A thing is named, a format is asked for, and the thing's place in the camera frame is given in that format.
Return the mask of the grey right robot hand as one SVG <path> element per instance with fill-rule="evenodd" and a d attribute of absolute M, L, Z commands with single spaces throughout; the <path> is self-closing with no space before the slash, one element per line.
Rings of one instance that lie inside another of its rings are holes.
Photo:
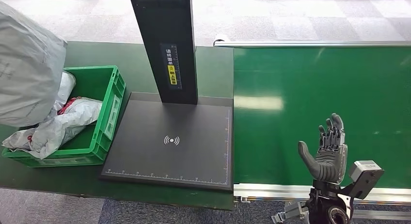
<path fill-rule="evenodd" d="M 298 142 L 298 153 L 315 180 L 339 185 L 346 172 L 348 146 L 345 142 L 345 128 L 342 118 L 332 113 L 326 119 L 327 127 L 319 130 L 319 146 L 316 156 L 309 153 L 304 141 Z"/>

